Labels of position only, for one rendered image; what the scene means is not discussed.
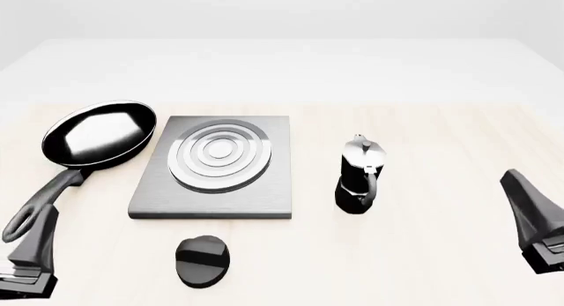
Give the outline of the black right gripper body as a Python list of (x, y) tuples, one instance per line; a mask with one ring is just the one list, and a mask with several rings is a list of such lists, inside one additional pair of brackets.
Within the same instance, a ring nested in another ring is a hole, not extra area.
[(564, 272), (564, 235), (533, 243), (522, 256), (536, 274)]

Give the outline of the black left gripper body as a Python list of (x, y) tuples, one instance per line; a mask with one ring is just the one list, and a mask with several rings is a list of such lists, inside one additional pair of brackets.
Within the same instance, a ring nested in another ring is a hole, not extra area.
[(37, 265), (0, 262), (0, 300), (48, 299), (57, 282), (52, 260)]

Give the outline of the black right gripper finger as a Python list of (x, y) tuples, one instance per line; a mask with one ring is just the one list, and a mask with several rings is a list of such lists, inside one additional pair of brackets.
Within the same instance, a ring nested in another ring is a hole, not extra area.
[(522, 173), (516, 169), (507, 170), (500, 183), (515, 218), (521, 250), (564, 235), (564, 208), (546, 197)]

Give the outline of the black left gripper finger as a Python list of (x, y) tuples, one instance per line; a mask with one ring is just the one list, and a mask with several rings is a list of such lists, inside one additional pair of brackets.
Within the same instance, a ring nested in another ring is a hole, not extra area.
[(41, 210), (25, 239), (8, 256), (16, 268), (39, 268), (54, 272), (53, 241), (59, 212), (53, 205)]

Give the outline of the black and silver moka pot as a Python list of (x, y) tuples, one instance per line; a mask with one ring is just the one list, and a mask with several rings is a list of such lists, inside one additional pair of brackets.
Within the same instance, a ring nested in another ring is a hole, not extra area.
[(335, 189), (335, 202), (341, 210), (363, 214), (372, 207), (386, 156), (379, 144), (361, 134), (345, 144)]

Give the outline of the flat grey stove plate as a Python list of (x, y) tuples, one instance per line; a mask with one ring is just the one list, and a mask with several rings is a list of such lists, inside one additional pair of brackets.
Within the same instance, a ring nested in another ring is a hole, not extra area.
[(288, 116), (171, 116), (128, 207), (132, 219), (289, 219)]

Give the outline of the black frying pan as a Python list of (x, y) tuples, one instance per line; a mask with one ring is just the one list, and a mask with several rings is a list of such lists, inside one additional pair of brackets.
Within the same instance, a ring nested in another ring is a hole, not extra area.
[(151, 141), (157, 116), (139, 101), (105, 101), (63, 117), (43, 136), (44, 156), (65, 170), (25, 202), (7, 223), (2, 241), (14, 242), (27, 233), (46, 205), (70, 186), (81, 186), (96, 171), (120, 165)]

